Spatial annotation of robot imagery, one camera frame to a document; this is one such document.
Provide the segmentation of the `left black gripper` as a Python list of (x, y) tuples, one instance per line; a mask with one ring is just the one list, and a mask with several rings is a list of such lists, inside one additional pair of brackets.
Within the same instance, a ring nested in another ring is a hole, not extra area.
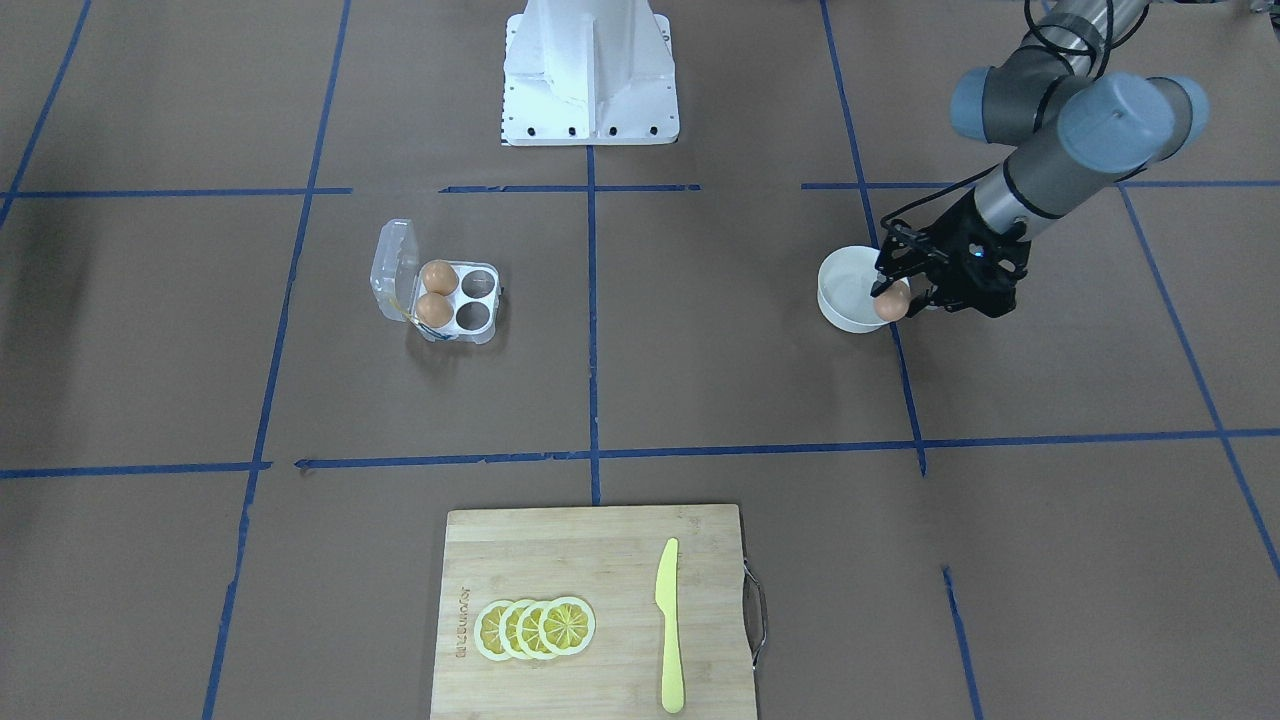
[(938, 309), (974, 309), (998, 318), (1016, 307), (1016, 284), (1027, 277), (1030, 256), (1025, 222), (1016, 219), (1005, 232), (991, 229), (970, 190), (925, 228), (925, 236), (945, 259), (931, 266), (927, 250), (886, 240), (876, 259), (873, 297), (887, 293), (899, 281), (925, 273), (932, 287), (911, 297), (908, 316)]

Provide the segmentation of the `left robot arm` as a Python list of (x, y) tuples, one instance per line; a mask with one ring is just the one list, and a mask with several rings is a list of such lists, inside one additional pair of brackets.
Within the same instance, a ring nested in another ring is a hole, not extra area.
[(1002, 64), (957, 82), (952, 128), (1010, 154), (957, 182), (960, 199), (925, 228), (911, 228), (901, 210), (883, 217), (870, 288), (881, 320), (927, 307), (1010, 313), (1038, 233), (1201, 137), (1211, 105), (1196, 81), (1108, 70), (1147, 12), (1146, 1), (1059, 1), (1038, 19), (1025, 15), (1027, 32)]

